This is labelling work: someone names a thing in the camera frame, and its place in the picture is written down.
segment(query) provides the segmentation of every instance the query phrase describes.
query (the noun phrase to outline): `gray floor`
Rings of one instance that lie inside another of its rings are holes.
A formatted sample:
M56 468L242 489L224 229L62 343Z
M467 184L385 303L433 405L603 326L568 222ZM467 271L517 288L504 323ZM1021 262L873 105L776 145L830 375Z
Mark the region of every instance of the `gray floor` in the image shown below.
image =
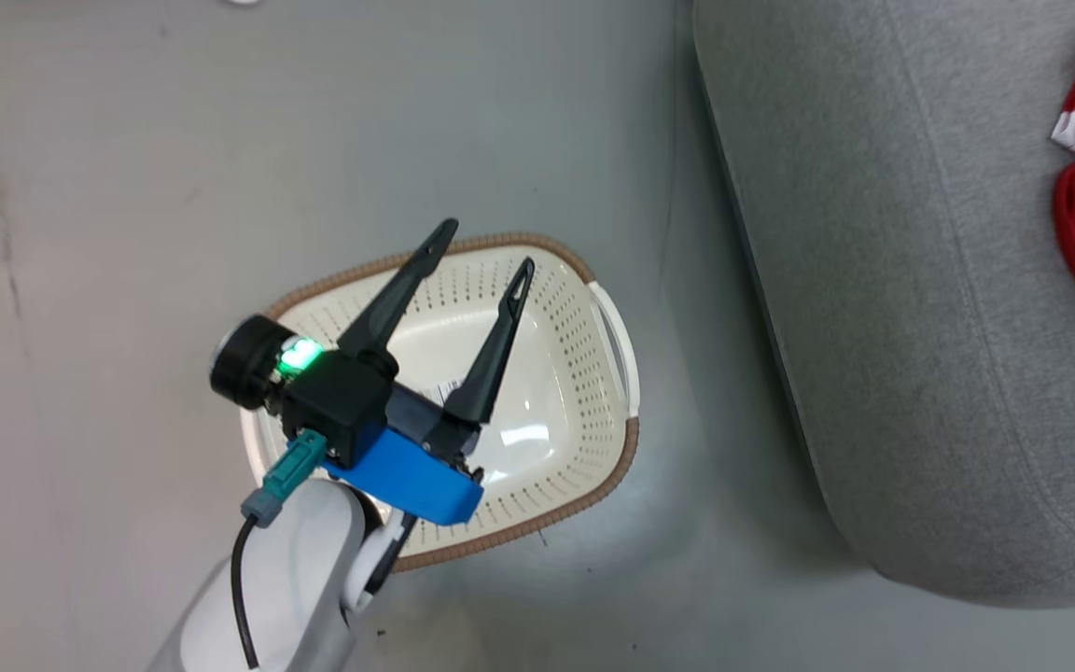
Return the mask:
M789 430L689 3L0 0L0 669L141 669L250 489L205 366L287 289L463 233L576 248L633 332L600 505L393 580L355 669L1075 669L1075 612L895 586Z

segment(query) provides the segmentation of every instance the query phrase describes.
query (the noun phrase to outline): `green led light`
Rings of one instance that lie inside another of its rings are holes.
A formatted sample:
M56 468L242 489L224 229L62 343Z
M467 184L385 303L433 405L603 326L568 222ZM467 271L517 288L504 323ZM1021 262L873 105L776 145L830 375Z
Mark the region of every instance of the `green led light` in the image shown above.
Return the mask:
M299 374L306 370L306 367L311 366L321 353L320 344L302 337L296 340L289 349L281 353L281 361L276 364L276 369L281 371L282 375Z

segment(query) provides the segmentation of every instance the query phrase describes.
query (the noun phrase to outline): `white plastic basket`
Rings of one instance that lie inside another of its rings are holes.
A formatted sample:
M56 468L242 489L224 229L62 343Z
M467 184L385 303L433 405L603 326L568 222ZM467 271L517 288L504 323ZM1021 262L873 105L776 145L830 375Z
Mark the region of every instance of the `white plastic basket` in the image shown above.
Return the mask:
M584 261L548 238L453 243L388 343L400 362L398 380L441 403L471 366L496 319L499 294L526 256L536 272L524 319L491 424L467 460L484 468L483 501L469 524L419 521L397 570L482 552L578 513L608 495L633 461L640 383L625 324ZM333 343L405 259L381 259L304 286L269 315ZM285 435L263 410L243 412L242 420L259 481L285 449Z

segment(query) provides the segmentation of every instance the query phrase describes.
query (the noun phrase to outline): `black cable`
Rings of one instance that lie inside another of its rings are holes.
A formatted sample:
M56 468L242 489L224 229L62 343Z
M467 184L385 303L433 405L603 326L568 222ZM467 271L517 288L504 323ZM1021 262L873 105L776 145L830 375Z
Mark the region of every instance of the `black cable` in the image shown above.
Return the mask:
M247 607L243 601L243 547L247 545L247 537L256 527L256 516L248 515L239 530L235 547L230 552L230 602L235 607L235 626L239 626L239 643L243 645L243 655L247 659L247 669L259 668L256 658L256 645L252 643L252 630L247 627Z
M368 595L375 596L376 592L379 592L379 588L384 586L385 582L387 582L388 575L392 573L392 566L397 564L397 557L400 556L400 549L405 547L405 541L408 541L408 535L414 531L415 524L417 524L417 516L412 513L406 513L404 518L401 518L400 539L392 540L392 543L388 544L384 557L379 558L376 569L368 577L368 586L363 588L363 591L368 592Z

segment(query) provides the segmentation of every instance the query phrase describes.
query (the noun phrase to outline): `gray fabric sofa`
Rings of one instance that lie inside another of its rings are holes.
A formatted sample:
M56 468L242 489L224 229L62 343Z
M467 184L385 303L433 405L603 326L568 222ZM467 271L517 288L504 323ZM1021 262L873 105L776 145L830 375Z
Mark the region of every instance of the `gray fabric sofa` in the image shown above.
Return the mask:
M1048 140L1075 1L697 0L803 439L883 575L1075 605L1075 282Z

